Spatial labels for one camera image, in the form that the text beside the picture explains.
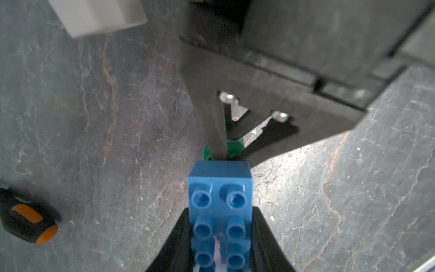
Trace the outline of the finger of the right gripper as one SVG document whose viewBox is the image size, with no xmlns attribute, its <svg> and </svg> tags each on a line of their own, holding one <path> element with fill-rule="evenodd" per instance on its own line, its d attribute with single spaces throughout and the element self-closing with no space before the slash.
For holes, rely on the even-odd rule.
<svg viewBox="0 0 435 272">
<path fill-rule="evenodd" d="M 180 73 L 194 108 L 199 115 L 213 160 L 228 159 L 227 133 L 219 88 L 235 68 L 236 60 L 192 44 L 180 43 Z"/>
</svg>

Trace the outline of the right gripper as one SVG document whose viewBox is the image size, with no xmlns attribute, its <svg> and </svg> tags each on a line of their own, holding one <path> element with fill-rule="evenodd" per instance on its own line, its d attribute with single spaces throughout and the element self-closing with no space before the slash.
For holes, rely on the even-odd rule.
<svg viewBox="0 0 435 272">
<path fill-rule="evenodd" d="M 434 65 L 433 53 L 410 51 L 434 13 L 433 1 L 188 1 L 181 37 L 281 76 L 256 71 L 226 82 L 251 111 L 232 136 L 269 119 L 237 155 L 255 167 L 353 129 L 412 62 Z"/>
</svg>

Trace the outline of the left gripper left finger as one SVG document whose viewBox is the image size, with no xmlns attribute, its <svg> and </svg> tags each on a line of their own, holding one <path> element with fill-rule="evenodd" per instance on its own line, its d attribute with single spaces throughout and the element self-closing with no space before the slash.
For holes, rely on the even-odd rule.
<svg viewBox="0 0 435 272">
<path fill-rule="evenodd" d="M 160 252 L 146 272 L 191 272 L 192 250 L 189 209 L 185 208 Z"/>
</svg>

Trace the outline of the long blue lego brick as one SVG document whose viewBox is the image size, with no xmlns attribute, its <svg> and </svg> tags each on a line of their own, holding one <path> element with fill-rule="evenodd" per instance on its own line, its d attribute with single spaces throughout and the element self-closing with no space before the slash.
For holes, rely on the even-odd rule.
<svg viewBox="0 0 435 272">
<path fill-rule="evenodd" d="M 239 161 L 198 161 L 188 176 L 191 250 L 201 272 L 250 271 L 253 178 Z"/>
</svg>

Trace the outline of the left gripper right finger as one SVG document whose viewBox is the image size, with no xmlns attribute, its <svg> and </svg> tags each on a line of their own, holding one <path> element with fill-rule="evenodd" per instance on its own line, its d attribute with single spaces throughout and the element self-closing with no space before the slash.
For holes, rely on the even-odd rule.
<svg viewBox="0 0 435 272">
<path fill-rule="evenodd" d="M 258 207 L 252 214 L 250 271 L 295 272 Z"/>
</svg>

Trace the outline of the green lego brick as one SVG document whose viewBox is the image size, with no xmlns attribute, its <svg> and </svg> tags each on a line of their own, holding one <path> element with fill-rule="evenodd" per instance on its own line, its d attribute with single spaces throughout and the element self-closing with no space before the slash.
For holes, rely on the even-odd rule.
<svg viewBox="0 0 435 272">
<path fill-rule="evenodd" d="M 237 155 L 245 148 L 243 141 L 227 141 L 228 158 L 227 160 L 236 160 Z M 208 145 L 203 148 L 203 159 L 211 161 L 211 153 Z"/>
</svg>

